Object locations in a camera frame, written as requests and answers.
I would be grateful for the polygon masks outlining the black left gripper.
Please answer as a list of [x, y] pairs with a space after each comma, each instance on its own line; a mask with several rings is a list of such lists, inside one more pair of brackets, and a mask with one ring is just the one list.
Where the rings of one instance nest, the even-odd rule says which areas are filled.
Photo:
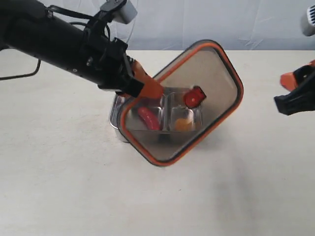
[[80, 77], [100, 89], [114, 90], [119, 96], [160, 99], [163, 86], [149, 76], [135, 60], [126, 55], [128, 45], [120, 39], [89, 36], [80, 49]]

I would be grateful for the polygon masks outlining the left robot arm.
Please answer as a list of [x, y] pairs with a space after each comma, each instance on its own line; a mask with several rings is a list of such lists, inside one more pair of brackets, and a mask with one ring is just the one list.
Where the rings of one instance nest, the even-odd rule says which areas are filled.
[[37, 0], [3, 0], [0, 47], [54, 65], [103, 90], [158, 99], [163, 87], [126, 54], [125, 42], [110, 37], [110, 22], [128, 24], [136, 15], [128, 0], [108, 0], [93, 16]]

